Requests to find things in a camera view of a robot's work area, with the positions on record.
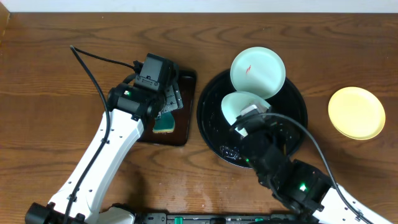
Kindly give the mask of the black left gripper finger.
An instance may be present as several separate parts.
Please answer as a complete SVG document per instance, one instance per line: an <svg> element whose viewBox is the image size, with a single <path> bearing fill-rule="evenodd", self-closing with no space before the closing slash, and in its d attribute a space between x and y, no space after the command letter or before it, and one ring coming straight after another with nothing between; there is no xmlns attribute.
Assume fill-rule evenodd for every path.
<svg viewBox="0 0 398 224"><path fill-rule="evenodd" d="M174 87L170 86L165 91L165 106L163 113L168 113L178 108Z"/></svg>
<svg viewBox="0 0 398 224"><path fill-rule="evenodd" d="M176 99L177 108L181 109L181 108L183 108L183 101L182 101L182 97L181 97L177 82L175 82L173 84L173 88L174 88L174 95L175 95L175 99Z"/></svg>

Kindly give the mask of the green yellow sponge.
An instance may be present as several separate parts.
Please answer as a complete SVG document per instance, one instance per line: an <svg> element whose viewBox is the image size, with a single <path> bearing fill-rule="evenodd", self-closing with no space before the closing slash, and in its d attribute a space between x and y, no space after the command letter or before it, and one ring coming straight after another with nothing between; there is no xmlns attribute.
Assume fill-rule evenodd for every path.
<svg viewBox="0 0 398 224"><path fill-rule="evenodd" d="M155 119L153 133L172 133L175 129L175 120L171 112L163 113Z"/></svg>

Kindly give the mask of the large green plate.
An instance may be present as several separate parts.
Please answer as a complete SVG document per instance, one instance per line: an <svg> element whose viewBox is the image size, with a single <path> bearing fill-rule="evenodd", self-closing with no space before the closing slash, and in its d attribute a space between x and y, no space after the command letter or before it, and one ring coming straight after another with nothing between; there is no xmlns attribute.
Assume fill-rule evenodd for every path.
<svg viewBox="0 0 398 224"><path fill-rule="evenodd" d="M260 96L246 91L236 91L226 95L221 102L221 111L224 118L232 126L236 121L237 117L241 114L242 110L252 105L260 105L260 109L263 111L268 110L271 105Z"/></svg>

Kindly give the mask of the small green plate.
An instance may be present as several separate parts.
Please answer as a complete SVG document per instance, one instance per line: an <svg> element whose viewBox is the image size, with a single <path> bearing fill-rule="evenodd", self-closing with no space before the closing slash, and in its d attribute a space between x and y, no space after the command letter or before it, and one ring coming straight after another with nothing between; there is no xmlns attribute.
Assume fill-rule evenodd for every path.
<svg viewBox="0 0 398 224"><path fill-rule="evenodd" d="M271 49L251 47L240 52L230 68L230 79L237 91L246 91L268 99L276 95L285 83L286 71L282 59Z"/></svg>

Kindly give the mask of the yellow plate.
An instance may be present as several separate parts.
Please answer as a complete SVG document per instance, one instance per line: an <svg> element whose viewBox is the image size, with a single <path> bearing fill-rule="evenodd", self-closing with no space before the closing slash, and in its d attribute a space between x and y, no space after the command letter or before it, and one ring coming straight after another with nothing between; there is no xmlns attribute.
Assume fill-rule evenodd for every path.
<svg viewBox="0 0 398 224"><path fill-rule="evenodd" d="M331 96L328 115L341 134L355 140L376 137L386 122L379 99L370 91L356 86L344 87Z"/></svg>

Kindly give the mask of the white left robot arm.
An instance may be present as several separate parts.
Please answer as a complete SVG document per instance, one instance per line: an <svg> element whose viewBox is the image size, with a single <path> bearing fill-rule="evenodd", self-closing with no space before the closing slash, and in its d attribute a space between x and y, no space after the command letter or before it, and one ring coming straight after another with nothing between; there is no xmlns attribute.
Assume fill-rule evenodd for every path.
<svg viewBox="0 0 398 224"><path fill-rule="evenodd" d="M133 223L122 208L102 213L110 183L146 124L183 108L181 82L161 91L120 83L108 96L101 94L105 111L99 128L71 176L47 205L33 203L26 223Z"/></svg>

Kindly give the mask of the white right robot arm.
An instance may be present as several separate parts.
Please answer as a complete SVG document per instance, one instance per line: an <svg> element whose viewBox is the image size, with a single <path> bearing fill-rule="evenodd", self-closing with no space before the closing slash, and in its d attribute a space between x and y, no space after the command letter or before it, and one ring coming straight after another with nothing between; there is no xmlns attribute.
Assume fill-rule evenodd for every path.
<svg viewBox="0 0 398 224"><path fill-rule="evenodd" d="M303 222L388 222L350 195L331 172L324 174L303 161L291 160L282 150L285 146L279 138L282 125L278 121L240 121L232 127L248 131L242 140L241 155L275 199Z"/></svg>

